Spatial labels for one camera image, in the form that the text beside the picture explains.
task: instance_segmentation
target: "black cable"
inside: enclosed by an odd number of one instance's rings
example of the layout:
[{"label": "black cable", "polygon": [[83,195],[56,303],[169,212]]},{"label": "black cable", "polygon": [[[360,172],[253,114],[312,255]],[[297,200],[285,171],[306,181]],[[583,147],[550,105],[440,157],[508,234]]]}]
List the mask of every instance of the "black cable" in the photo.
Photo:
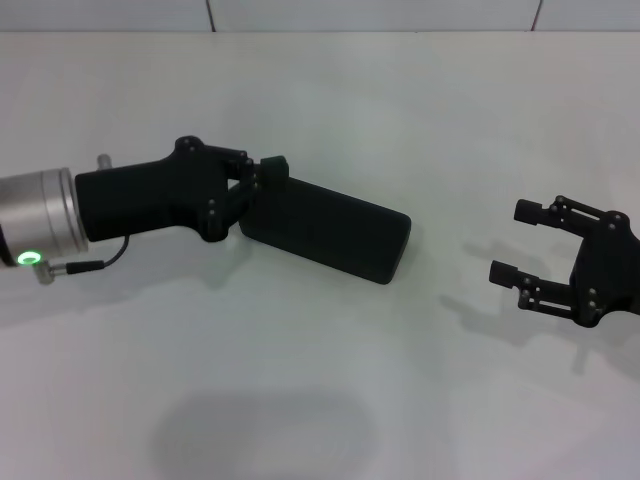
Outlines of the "black cable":
[{"label": "black cable", "polygon": [[122,243],[120,250],[118,250],[118,252],[109,260],[107,261],[92,260],[88,262],[69,262],[64,266],[65,271],[67,275],[76,275],[78,273],[94,272],[96,270],[102,270],[103,268],[109,267],[114,263],[116,263],[116,261],[118,261],[118,259],[122,256],[122,254],[124,253],[124,251],[127,249],[128,246],[129,246],[129,235],[124,237],[124,242]]},{"label": "black cable", "polygon": [[111,259],[109,259],[106,262],[104,262],[105,268],[113,265],[114,263],[116,263],[118,261],[118,259],[122,256],[124,251],[127,249],[128,246],[129,246],[129,235],[124,237],[124,242],[122,243],[122,246],[120,247],[120,250],[118,250],[118,253],[116,253],[113,257],[111,257]]}]

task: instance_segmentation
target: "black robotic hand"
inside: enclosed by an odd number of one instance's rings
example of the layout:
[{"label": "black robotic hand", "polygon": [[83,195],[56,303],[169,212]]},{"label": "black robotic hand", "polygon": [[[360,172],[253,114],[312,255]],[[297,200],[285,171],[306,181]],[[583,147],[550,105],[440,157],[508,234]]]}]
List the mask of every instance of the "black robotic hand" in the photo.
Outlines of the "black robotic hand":
[{"label": "black robotic hand", "polygon": [[492,263],[489,280],[506,288],[516,287],[519,308],[570,318],[587,328],[598,325],[612,311],[640,315],[640,241],[631,232],[627,215],[603,212],[558,196],[546,209],[539,203],[519,200],[514,219],[583,238],[568,285]]}]

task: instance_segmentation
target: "black plastic housing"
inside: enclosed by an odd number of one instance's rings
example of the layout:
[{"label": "black plastic housing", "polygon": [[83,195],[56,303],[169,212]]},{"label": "black plastic housing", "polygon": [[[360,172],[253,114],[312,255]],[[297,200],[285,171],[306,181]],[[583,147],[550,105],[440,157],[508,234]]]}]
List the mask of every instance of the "black plastic housing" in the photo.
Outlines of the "black plastic housing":
[{"label": "black plastic housing", "polygon": [[387,284],[409,239],[411,219],[289,178],[279,191],[261,190],[240,227],[259,242]]}]

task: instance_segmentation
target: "robotic arm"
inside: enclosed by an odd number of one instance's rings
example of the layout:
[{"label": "robotic arm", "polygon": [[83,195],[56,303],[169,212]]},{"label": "robotic arm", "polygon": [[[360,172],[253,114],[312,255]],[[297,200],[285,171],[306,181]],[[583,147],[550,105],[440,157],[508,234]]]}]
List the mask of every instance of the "robotic arm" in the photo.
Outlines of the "robotic arm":
[{"label": "robotic arm", "polygon": [[616,310],[640,315],[640,241],[631,232],[627,215],[558,196],[549,208],[518,201],[514,219],[583,238],[568,285],[492,263],[489,280],[505,288],[516,287],[519,308],[569,318],[587,328]]},{"label": "robotic arm", "polygon": [[[219,242],[242,220],[251,238],[388,283],[409,237],[405,215],[290,179],[284,157],[254,163],[196,137],[179,138],[164,160],[111,168],[101,155],[98,167],[75,179],[66,168],[0,179],[0,265],[33,265],[48,284],[109,266],[130,235],[183,226]],[[50,264],[117,237],[124,244],[109,261]]]}]

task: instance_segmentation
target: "silver cylindrical joint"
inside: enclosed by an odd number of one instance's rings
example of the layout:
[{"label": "silver cylindrical joint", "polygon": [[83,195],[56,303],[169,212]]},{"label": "silver cylindrical joint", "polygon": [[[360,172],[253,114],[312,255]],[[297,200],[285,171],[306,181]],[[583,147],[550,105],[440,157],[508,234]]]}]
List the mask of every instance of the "silver cylindrical joint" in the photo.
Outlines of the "silver cylindrical joint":
[{"label": "silver cylindrical joint", "polygon": [[0,227],[5,253],[16,265],[86,251],[69,169],[0,179]]}]

